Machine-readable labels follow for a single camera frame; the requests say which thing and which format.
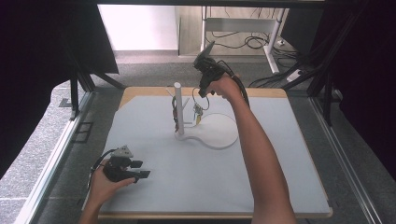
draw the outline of person's left hand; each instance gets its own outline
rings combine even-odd
[[[90,190],[89,201],[96,205],[102,205],[109,200],[117,189],[134,183],[134,178],[124,179],[119,182],[111,182],[103,173],[103,167],[108,160],[103,160],[101,165],[92,175],[92,184]]]

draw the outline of white pole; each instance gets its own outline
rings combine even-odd
[[[277,14],[276,22],[274,25],[273,32],[271,33],[270,43],[268,43],[268,53],[271,53],[274,43],[276,41],[277,32],[279,31],[280,24],[282,24],[283,14],[285,13],[285,8],[281,8]]]
[[[176,96],[176,108],[177,108],[177,122],[178,122],[178,134],[184,134],[184,120],[183,120],[183,102],[181,99],[181,84],[175,82],[175,96]]]
[[[207,7],[202,7],[202,42],[201,42],[201,51],[205,49],[205,43],[206,43],[206,12],[207,12]]]

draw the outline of cable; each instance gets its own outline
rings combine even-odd
[[[291,68],[291,66],[286,66],[285,64],[282,64],[282,63],[280,62],[280,60],[295,60],[295,59],[293,59],[293,58],[277,58],[277,59],[276,59],[276,63],[277,63],[279,66],[281,66],[281,67],[286,67],[286,68]]]
[[[196,87],[194,87],[194,88],[192,89],[192,100],[194,101],[195,104],[197,104],[198,106],[200,106],[200,105],[196,102],[195,97],[194,97],[194,91],[197,90],[197,89],[198,89],[198,88],[196,88]],[[206,108],[206,109],[203,109],[203,108],[200,106],[200,107],[202,108],[202,110],[208,110],[209,107],[210,107],[209,98],[207,98],[207,96],[206,96],[206,100],[207,100],[207,108]]]
[[[230,15],[229,15],[228,12],[227,12],[227,7],[224,7],[224,11],[225,11],[225,13],[227,14],[228,18],[231,18]]]
[[[257,19],[260,17],[261,14],[262,14],[262,7],[259,9],[259,15],[257,16]]]
[[[98,159],[98,160],[95,162],[95,164],[91,167],[91,170],[90,170],[90,177],[89,177],[89,180],[88,180],[87,189],[90,189],[90,187],[91,187],[91,179],[92,179],[93,172],[95,172],[95,170],[99,167],[100,163],[101,163],[102,160],[105,158],[105,156],[107,156],[108,153],[113,152],[113,151],[115,151],[115,150],[116,150],[116,149],[110,149],[109,151],[107,151],[105,154],[103,154],[101,157],[99,157],[99,159]]]
[[[245,43],[244,43],[243,45],[237,46],[237,47],[227,46],[227,45],[218,44],[218,43],[216,43],[215,45],[222,46],[222,47],[227,48],[227,49],[241,49],[241,48],[244,47],[244,46],[248,46],[248,47],[251,48],[251,49],[262,49],[262,47],[263,47],[264,45],[268,44],[268,42],[269,42],[268,39],[267,39],[267,38],[268,38],[268,35],[266,35],[266,34],[263,34],[263,35],[266,36],[265,39],[262,38],[262,37],[259,37],[259,36],[255,36],[255,35],[253,35],[253,33],[252,33],[250,36],[248,36],[248,37],[245,38]],[[258,47],[254,47],[254,46],[252,46],[252,45],[250,44],[251,41],[256,41],[256,42],[259,43],[260,45],[259,45]]]
[[[239,32],[233,32],[233,33],[230,33],[230,34],[227,34],[227,35],[215,35],[214,32],[212,31],[212,35],[215,38],[223,38],[223,37],[226,37],[226,36],[236,35],[236,34],[239,34]]]
[[[259,78],[259,79],[255,80],[255,81],[251,82],[249,84],[249,87],[253,87],[253,85],[256,88],[262,88],[262,87],[266,87],[266,86],[269,86],[269,85],[275,86],[282,79],[284,79],[284,78],[288,77],[289,75],[291,75],[302,64],[311,63],[315,59],[319,58],[320,55],[324,52],[324,50],[325,50],[325,48],[327,46],[327,43],[333,38],[333,36],[337,33],[337,31],[339,31],[341,25],[343,24],[343,22],[344,22],[344,20],[346,18],[347,18],[347,16],[345,16],[342,20],[340,20],[338,22],[338,24],[336,24],[334,26],[334,28],[330,31],[329,35],[327,35],[326,38],[314,50],[312,50],[308,54],[300,55],[300,54],[298,54],[297,51],[273,48],[274,53],[289,57],[291,59],[295,59],[295,60],[297,60],[297,63],[294,66],[292,66],[285,73],[277,74],[277,75],[274,75],[272,77]],[[322,64],[318,65],[313,70],[307,72],[304,76],[305,77],[312,77],[313,74],[318,72],[321,68],[322,68]],[[283,86],[282,89],[284,89],[286,87],[289,87],[289,84],[286,84],[285,86]]]
[[[226,62],[224,62],[223,60],[220,60],[220,61],[218,61],[218,63],[224,63],[224,65],[227,67],[227,69],[228,69],[228,71],[226,71],[227,74],[233,79],[233,81],[236,82],[236,84],[237,84],[238,87],[239,87],[239,90],[240,90],[241,93],[242,93],[242,96],[243,96],[244,99],[245,99],[245,102],[247,103],[247,106],[250,107],[250,103],[249,103],[249,101],[248,101],[248,93],[247,93],[247,91],[246,91],[246,89],[245,89],[245,86],[244,86],[244,84],[242,83],[241,79],[239,79],[239,77],[235,75],[235,73],[233,72],[233,70],[231,69],[231,67],[230,67]]]
[[[271,19],[273,19],[273,18],[274,18],[275,9],[276,9],[276,7],[274,7],[274,11],[273,11],[273,15],[271,16]]]

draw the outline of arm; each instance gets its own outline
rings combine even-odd
[[[242,153],[254,198],[252,223],[296,223],[288,185],[274,148],[256,117],[229,76],[210,84],[226,98],[235,114]]]
[[[84,211],[79,219],[79,224],[93,224],[98,222],[99,210],[102,204],[110,199],[117,189],[134,183],[134,178],[124,179],[120,182],[111,182],[103,173],[103,165],[92,175],[92,186],[85,204]]]

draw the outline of wooden board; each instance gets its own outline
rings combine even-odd
[[[190,98],[191,91],[183,89]],[[132,100],[121,102],[105,151],[128,145],[134,158],[144,162],[141,170],[151,174],[118,191],[102,206],[99,217],[251,217],[253,199],[239,140],[223,150],[207,148],[192,139],[176,140],[172,98],[167,94],[165,88],[126,90],[123,99],[133,96]],[[248,90],[248,94],[253,113],[276,149],[296,216],[329,217],[332,209],[285,92]],[[234,119],[226,100],[218,96],[209,99],[205,115],[221,113]],[[190,99],[184,110],[185,121],[193,120],[192,105]]]

